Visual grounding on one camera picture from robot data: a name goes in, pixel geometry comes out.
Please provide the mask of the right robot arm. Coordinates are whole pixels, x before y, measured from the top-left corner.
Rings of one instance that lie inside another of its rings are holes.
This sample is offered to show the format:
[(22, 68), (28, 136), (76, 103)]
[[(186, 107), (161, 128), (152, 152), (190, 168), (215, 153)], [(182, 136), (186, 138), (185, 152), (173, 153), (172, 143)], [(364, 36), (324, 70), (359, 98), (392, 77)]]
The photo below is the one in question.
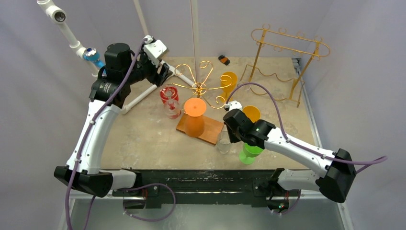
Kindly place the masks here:
[(286, 190), (319, 191), (326, 198), (343, 203), (357, 175), (348, 151), (318, 148), (290, 135), (265, 120), (252, 122), (241, 110), (233, 109), (223, 117), (232, 143), (244, 142), (252, 147), (274, 151), (304, 166), (306, 170), (283, 169), (269, 181), (275, 195)]

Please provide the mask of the clear ribbed wine glass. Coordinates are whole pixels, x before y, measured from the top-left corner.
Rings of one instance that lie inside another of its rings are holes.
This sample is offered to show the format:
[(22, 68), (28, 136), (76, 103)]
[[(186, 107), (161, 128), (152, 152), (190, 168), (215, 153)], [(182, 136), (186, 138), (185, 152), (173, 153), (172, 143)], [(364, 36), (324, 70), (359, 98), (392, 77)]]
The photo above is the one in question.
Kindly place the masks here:
[(176, 119), (181, 114), (181, 108), (179, 102), (169, 99), (164, 103), (164, 111), (168, 118)]

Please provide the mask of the orange wine glass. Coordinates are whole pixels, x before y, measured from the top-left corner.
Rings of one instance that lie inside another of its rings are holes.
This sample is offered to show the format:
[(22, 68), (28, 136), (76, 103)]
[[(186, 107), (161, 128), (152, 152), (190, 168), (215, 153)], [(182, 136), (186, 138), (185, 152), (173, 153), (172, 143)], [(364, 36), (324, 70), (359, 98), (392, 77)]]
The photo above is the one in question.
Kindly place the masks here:
[(184, 131), (189, 137), (197, 138), (204, 132), (203, 115), (206, 111), (206, 104), (203, 99), (190, 98), (184, 105), (184, 112), (187, 115), (184, 123)]

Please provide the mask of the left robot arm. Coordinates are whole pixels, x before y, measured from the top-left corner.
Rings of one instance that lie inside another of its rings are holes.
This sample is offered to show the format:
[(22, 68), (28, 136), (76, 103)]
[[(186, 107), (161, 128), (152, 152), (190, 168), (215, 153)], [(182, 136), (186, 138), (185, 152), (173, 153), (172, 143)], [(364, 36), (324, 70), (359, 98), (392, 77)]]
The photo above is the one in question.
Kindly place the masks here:
[(98, 197), (117, 189), (124, 189), (131, 196), (142, 192), (143, 183), (136, 179), (135, 172), (101, 170), (101, 159), (131, 85), (148, 80), (159, 87), (169, 77), (169, 66), (162, 62), (167, 52), (161, 40), (144, 41), (137, 52), (125, 43), (108, 46), (105, 65), (91, 87), (87, 118), (78, 143), (67, 163), (54, 171), (54, 177), (68, 187), (68, 195), (72, 189)]

